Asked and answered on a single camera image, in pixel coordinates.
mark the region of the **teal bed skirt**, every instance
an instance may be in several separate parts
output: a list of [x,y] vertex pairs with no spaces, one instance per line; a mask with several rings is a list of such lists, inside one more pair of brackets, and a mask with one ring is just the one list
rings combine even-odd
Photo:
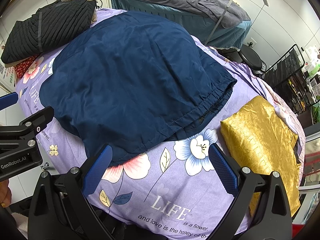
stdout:
[[[180,24],[202,43],[205,43],[216,24],[209,17],[202,17],[170,6],[149,3],[142,0],[111,0],[111,3],[113,9],[148,12],[165,17],[168,20]],[[228,29],[219,26],[208,42],[208,46],[213,46],[218,49],[234,48],[240,50],[251,25],[251,21],[243,21]]]

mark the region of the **gold satin fabric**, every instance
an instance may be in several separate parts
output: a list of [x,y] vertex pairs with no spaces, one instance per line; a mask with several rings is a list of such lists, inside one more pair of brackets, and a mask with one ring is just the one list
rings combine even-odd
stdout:
[[[259,174],[280,173],[293,216],[300,207],[300,164],[293,152],[298,135],[276,115],[274,107],[256,96],[221,122],[221,133],[231,156],[241,167],[247,166]],[[255,193],[250,203],[251,215],[258,200],[259,193]]]

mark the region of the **black jacket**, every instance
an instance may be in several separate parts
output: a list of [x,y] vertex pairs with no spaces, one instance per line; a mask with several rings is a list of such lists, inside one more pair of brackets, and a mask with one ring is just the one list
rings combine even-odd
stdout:
[[57,0],[39,8],[31,18],[16,21],[1,60],[12,63],[58,48],[90,27],[95,0]]

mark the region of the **red patterned cloth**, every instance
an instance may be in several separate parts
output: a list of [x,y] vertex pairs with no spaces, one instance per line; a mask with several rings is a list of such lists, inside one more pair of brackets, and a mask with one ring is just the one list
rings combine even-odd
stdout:
[[29,57],[14,67],[17,74],[17,78],[21,79],[23,77],[25,72],[28,70],[28,68],[31,66],[31,64],[36,60],[38,56],[39,55],[34,55],[32,57]]

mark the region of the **black stool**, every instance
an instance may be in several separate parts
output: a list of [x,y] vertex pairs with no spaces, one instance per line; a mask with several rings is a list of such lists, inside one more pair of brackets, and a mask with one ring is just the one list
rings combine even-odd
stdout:
[[262,60],[252,48],[243,44],[238,53],[243,60],[243,63],[247,64],[249,68],[255,71],[261,71]]

